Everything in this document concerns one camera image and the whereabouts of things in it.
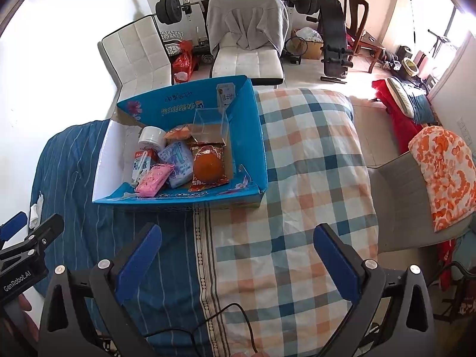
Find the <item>person's left hand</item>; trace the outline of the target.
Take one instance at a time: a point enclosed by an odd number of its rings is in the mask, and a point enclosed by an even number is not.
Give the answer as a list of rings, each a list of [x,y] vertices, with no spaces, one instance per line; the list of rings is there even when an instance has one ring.
[[[39,329],[31,310],[23,293],[1,306],[1,357],[38,355]]]

